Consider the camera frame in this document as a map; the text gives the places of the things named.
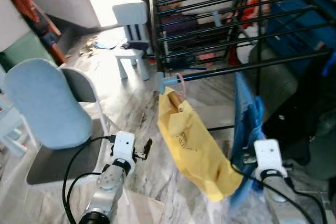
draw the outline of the chair seat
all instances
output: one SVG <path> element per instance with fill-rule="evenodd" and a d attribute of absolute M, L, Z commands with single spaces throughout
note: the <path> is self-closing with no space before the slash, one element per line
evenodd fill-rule
<path fill-rule="evenodd" d="M 116 57 L 119 57 L 119 58 L 137 58 L 137 57 L 142 57 L 142 55 L 144 54 L 143 50 L 122 49 L 122 48 L 114 49 L 113 53 Z"/>
<path fill-rule="evenodd" d="M 0 136 L 6 135 L 21 124 L 20 113 L 16 108 L 10 107 L 9 109 L 0 111 Z"/>
<path fill-rule="evenodd" d="M 93 120 L 91 139 L 98 136 L 103 136 L 103 129 L 100 121 L 95 119 Z M 98 140 L 84 148 L 73 162 L 68 179 L 75 179 L 80 174 L 93 172 L 96 169 L 101 144 L 102 140 Z M 29 170 L 27 183 L 31 186 L 37 186 L 63 181 L 71 158 L 81 147 L 82 145 L 64 150 L 52 150 L 42 146 Z"/>

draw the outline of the chair backrest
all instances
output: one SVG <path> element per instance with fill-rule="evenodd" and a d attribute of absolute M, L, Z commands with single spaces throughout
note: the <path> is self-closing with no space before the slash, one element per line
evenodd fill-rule
<path fill-rule="evenodd" d="M 104 135 L 108 135 L 109 131 L 107 129 L 106 121 L 102 108 L 97 96 L 95 87 L 84 73 L 73 68 L 61 68 L 65 78 L 67 79 L 70 90 L 73 96 L 78 102 L 94 102 L 99 114 L 100 123 L 104 132 Z"/>
<path fill-rule="evenodd" d="M 114 5 L 113 13 L 129 42 L 148 42 L 146 32 L 147 10 L 145 2 Z"/>
<path fill-rule="evenodd" d="M 6 74 L 4 91 L 47 148 L 75 147 L 91 136 L 91 117 L 49 61 L 31 59 L 16 65 Z"/>
<path fill-rule="evenodd" d="M 71 68 L 61 68 L 70 90 L 78 102 L 96 102 L 96 93 L 89 79 L 81 72 Z"/>

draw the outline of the clothes drying rack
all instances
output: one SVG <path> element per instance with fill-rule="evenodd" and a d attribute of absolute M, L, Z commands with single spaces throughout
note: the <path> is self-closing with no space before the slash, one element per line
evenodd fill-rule
<path fill-rule="evenodd" d="M 318 3 L 314 0 L 304 0 L 308 6 L 306 8 L 292 10 L 288 12 L 283 12 L 280 14 L 263 14 L 261 6 L 266 4 L 272 4 L 275 2 L 285 1 L 285 0 L 258 0 L 257 3 L 247 4 L 247 0 L 208 0 L 203 2 L 198 2 L 196 4 L 176 7 L 172 9 L 163 10 L 162 7 L 180 3 L 185 0 L 150 0 L 150 16 L 151 16 L 151 27 L 152 27 L 152 44 L 154 48 L 155 58 L 157 61 L 157 78 L 159 91 L 164 92 L 164 87 L 172 84 L 181 82 L 181 79 L 177 76 L 165 77 L 165 73 L 169 71 L 169 63 L 173 59 L 181 59 L 183 57 L 188 57 L 190 55 L 198 56 L 211 52 L 221 52 L 222 56 L 217 56 L 211 59 L 197 60 L 196 57 L 193 60 L 184 62 L 180 65 L 181 68 L 187 68 L 190 66 L 197 66 L 204 63 L 224 61 L 229 51 L 232 48 L 237 48 L 240 46 L 246 46 L 254 44 L 257 47 L 257 62 L 256 63 L 246 63 L 238 66 L 228 66 L 224 68 L 219 68 L 215 70 L 206 70 L 196 73 L 190 73 L 183 75 L 184 81 L 192 81 L 202 78 L 208 78 L 213 76 L 219 76 L 229 73 L 234 73 L 238 71 L 245 70 L 257 70 L 256 76 L 256 94 L 260 93 L 260 72 L 263 67 L 289 63 L 294 61 L 302 61 L 307 59 L 312 59 L 315 57 L 329 56 L 331 54 L 332 48 L 323 49 L 312 49 L 310 53 L 293 55 L 291 57 L 262 60 L 261 59 L 261 44 L 268 38 L 293 34 L 297 35 L 301 32 L 319 29 L 324 27 L 335 27 L 336 22 L 333 17 L 325 12 Z M 175 20 L 172 22 L 163 22 L 163 17 L 174 16 L 177 14 L 183 14 L 190 10 L 195 10 L 197 8 L 204 8 L 215 4 L 221 4 L 226 2 L 233 2 L 232 7 L 227 9 L 218 10 L 212 13 L 203 13 L 196 15 L 194 17 L 188 17 L 180 20 Z M 258 15 L 255 18 L 242 20 L 243 11 L 248 7 L 259 7 Z M 325 20 L 322 24 L 317 25 L 307 25 L 293 30 L 282 30 L 278 28 L 275 32 L 271 34 L 263 33 L 263 24 L 271 18 L 279 18 L 284 16 L 289 16 L 288 22 L 283 24 L 287 26 L 290 22 L 294 22 L 297 18 L 301 17 L 307 12 L 317 12 Z M 214 22 L 213 26 L 204 27 L 199 26 L 196 30 L 187 33 L 174 34 L 172 36 L 166 36 L 164 28 L 167 26 L 176 25 L 179 23 L 190 22 L 192 20 L 197 20 L 201 18 L 213 17 L 214 20 L 218 19 L 219 15 L 227 15 L 226 18 L 221 19 L 219 24 Z M 240 33 L 244 32 L 242 28 L 245 24 L 257 23 L 258 24 L 258 34 L 255 37 L 249 37 L 245 34 L 245 38 L 238 38 Z M 217 127 L 209 130 L 222 130 L 233 128 L 233 125 Z"/>

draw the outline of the floor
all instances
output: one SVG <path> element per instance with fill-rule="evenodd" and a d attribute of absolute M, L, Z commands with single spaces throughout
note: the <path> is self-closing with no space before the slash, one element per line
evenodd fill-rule
<path fill-rule="evenodd" d="M 111 121 L 112 133 L 119 130 L 134 133 L 135 147 L 138 150 L 142 150 L 149 138 L 153 140 L 149 158 L 137 162 L 135 172 L 126 184 L 130 194 L 136 194 L 133 198 L 143 197 L 137 201 L 138 210 L 133 211 L 138 215 L 134 223 L 272 223 L 265 203 L 253 193 L 241 208 L 228 212 L 227 197 L 219 202 L 209 202 L 192 182 L 181 175 L 156 125 L 159 93 L 154 77 L 155 65 L 146 63 L 152 77 L 142 81 L 138 69 L 125 61 L 128 78 L 121 80 L 112 51 L 99 49 L 91 57 L 79 56 L 79 51 L 88 38 L 81 38 L 73 46 L 67 66 L 79 69 L 91 78 L 103 111 Z M 187 90 L 187 99 L 195 108 L 216 108 L 224 105 L 234 108 L 234 76 L 231 74 L 188 82 Z M 85 105 L 85 108 L 92 117 L 98 117 L 92 105 Z M 217 111 L 216 114 L 214 117 L 222 115 L 226 121 L 234 118 L 233 109 Z M 224 153 L 228 154 L 233 130 L 214 132 L 213 137 Z M 0 185 L 0 223 L 68 223 L 61 205 L 60 188 L 44 191 L 27 188 L 25 174 L 33 158 L 34 151 L 31 148 L 22 159 L 13 156 L 9 158 Z M 299 190 L 313 191 L 317 196 L 326 199 L 325 183 L 307 178 L 299 167 L 293 177 Z M 79 186 L 75 190 L 72 196 L 74 203 L 71 205 L 77 218 L 85 209 L 94 186 Z M 302 204 L 306 204 L 311 212 L 317 211 L 311 202 L 302 200 Z M 144 212 L 151 215 L 149 220 L 141 217 Z M 119 219 L 125 218 L 125 215 L 118 212 Z M 320 223 L 319 214 L 313 215 L 316 223 Z"/>

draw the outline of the yellow plastic bag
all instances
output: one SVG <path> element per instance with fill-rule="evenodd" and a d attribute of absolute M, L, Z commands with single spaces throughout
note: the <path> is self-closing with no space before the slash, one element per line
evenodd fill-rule
<path fill-rule="evenodd" d="M 219 201 L 235 192 L 242 177 L 231 168 L 189 103 L 169 87 L 159 98 L 157 124 L 180 172 L 209 200 Z"/>

